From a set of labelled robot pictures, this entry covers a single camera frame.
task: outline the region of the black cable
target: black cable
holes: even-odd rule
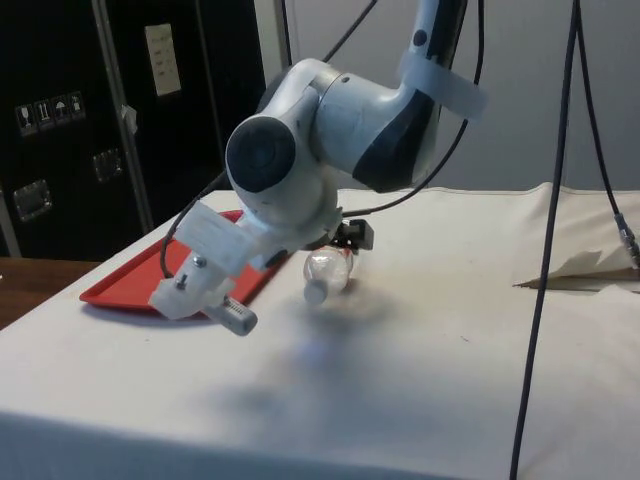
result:
[[[209,185],[207,185],[204,188],[204,190],[202,190],[198,195],[196,195],[194,199],[191,200],[189,204],[182,209],[180,214],[176,217],[176,219],[171,224],[169,231],[164,237],[164,240],[162,240],[162,248],[160,249],[160,268],[162,269],[162,273],[164,274],[165,278],[173,278],[173,273],[171,273],[169,271],[169,268],[167,267],[167,248],[169,247],[169,243],[173,239],[173,236],[176,234],[176,231],[178,230],[180,223],[182,222],[182,220],[184,220],[184,217],[187,216],[189,211],[193,208],[193,206],[198,201],[202,200],[203,197],[205,197],[206,195],[209,195],[213,191],[218,190],[220,186],[224,184],[224,182],[226,181],[227,181],[227,171],[223,170],[220,175],[218,175],[211,183],[209,183]]]
[[[584,83],[584,92],[587,99],[587,110],[589,111],[589,122],[591,123],[591,131],[593,133],[593,142],[596,147],[596,155],[598,157],[598,165],[600,166],[600,174],[602,176],[602,182],[604,188],[609,197],[609,203],[614,215],[620,214],[620,209],[613,195],[613,189],[611,188],[611,182],[609,181],[609,174],[607,172],[607,166],[604,163],[604,154],[602,153],[602,143],[600,142],[600,132],[598,130],[598,122],[596,120],[596,111],[593,106],[593,96],[591,94],[591,80],[589,78],[589,66],[587,64],[587,49],[584,41],[584,30],[582,24],[582,9],[578,3],[578,47],[580,50],[580,65],[582,66],[582,80]]]
[[[484,64],[484,43],[485,43],[484,7],[485,7],[484,0],[478,0],[478,59],[476,61],[476,71],[473,77],[473,83],[475,83],[476,85],[480,83],[480,78],[482,76],[482,66]],[[445,153],[444,157],[442,157],[442,160],[440,160],[440,163],[438,163],[438,165],[436,165],[436,167],[431,171],[431,173],[429,173],[427,178],[425,178],[417,187],[411,190],[408,194],[406,194],[405,196],[397,200],[386,203],[384,205],[380,205],[378,207],[365,208],[362,210],[345,212],[342,215],[343,218],[362,217],[365,215],[370,215],[372,213],[381,212],[383,210],[388,210],[397,205],[400,205],[401,203],[406,202],[410,198],[417,195],[421,190],[423,190],[428,184],[430,184],[433,181],[436,175],[440,173],[440,170],[444,168],[444,166],[447,164],[449,159],[453,156],[468,126],[469,126],[468,120],[465,120],[462,122],[462,125],[460,125],[460,129],[458,130],[458,133],[456,134],[456,137],[453,140],[453,143],[449,147],[449,150],[447,150],[447,153]]]
[[[360,26],[360,24],[364,21],[364,19],[367,18],[367,15],[369,15],[369,12],[373,10],[373,7],[376,6],[376,3],[378,3],[378,0],[371,0],[369,2],[369,5],[365,7],[362,13],[358,16],[358,18],[356,18],[355,22],[351,24],[351,26],[345,32],[342,38],[340,38],[340,40],[338,40],[338,42],[333,46],[333,48],[329,50],[329,53],[327,53],[324,56],[324,58],[322,59],[323,62],[328,63],[329,61],[331,61],[331,59],[338,52],[338,50],[340,50],[342,46],[347,42],[347,40],[349,40],[351,35],[353,35],[353,32],[355,32],[356,29]]]
[[[562,84],[562,99],[560,106],[560,122],[558,126],[558,145],[556,151],[556,164],[553,175],[553,188],[551,192],[551,202],[549,204],[549,216],[547,217],[547,231],[544,240],[544,252],[542,255],[542,266],[540,269],[540,286],[536,298],[536,306],[531,324],[531,336],[529,337],[529,349],[525,364],[524,378],[522,382],[522,395],[520,398],[520,409],[518,411],[518,422],[513,440],[513,451],[511,454],[510,480],[518,478],[518,463],[520,461],[520,449],[522,447],[522,435],[527,417],[527,407],[529,406],[529,393],[531,391],[531,380],[533,377],[533,364],[536,356],[536,346],[538,343],[538,333],[540,331],[540,320],[542,308],[547,293],[547,283],[549,280],[549,268],[551,264],[551,249],[553,246],[553,233],[555,229],[556,213],[558,211],[558,201],[560,199],[560,186],[562,184],[562,170],[564,167],[565,147],[567,141],[567,127],[569,124],[569,98],[571,94],[571,73],[573,68],[573,53],[575,51],[576,35],[579,25],[579,0],[573,0],[571,12],[571,26],[569,28],[569,40],[564,63],[564,79]]]

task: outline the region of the bottle cap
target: bottle cap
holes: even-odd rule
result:
[[[304,298],[310,305],[320,305],[329,296],[329,286],[324,280],[309,280],[304,287]]]

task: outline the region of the clear plastic bottle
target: clear plastic bottle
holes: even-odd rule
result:
[[[353,252],[346,248],[323,247],[309,254],[304,264],[304,298],[320,305],[329,296],[340,293],[353,270]]]

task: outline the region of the red tray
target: red tray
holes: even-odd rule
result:
[[[236,222],[242,212],[224,212],[222,215],[232,222]],[[161,247],[162,240],[154,243],[144,252],[89,288],[80,295],[80,300],[99,307],[155,311],[148,302],[151,294],[158,286],[158,282],[164,278],[160,269]],[[171,241],[167,248],[167,267],[169,270],[176,272],[189,255],[189,252],[189,247],[177,240]],[[234,279],[236,288],[231,292],[231,297],[247,305],[283,264],[284,261],[265,272],[258,272],[247,266],[242,274]]]

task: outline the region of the black cabinet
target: black cabinet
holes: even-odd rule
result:
[[[22,255],[103,260],[142,229],[91,3],[4,1],[0,45],[0,185]]]
[[[253,0],[7,0],[0,44],[0,188],[27,257],[103,260],[170,218],[264,91]]]

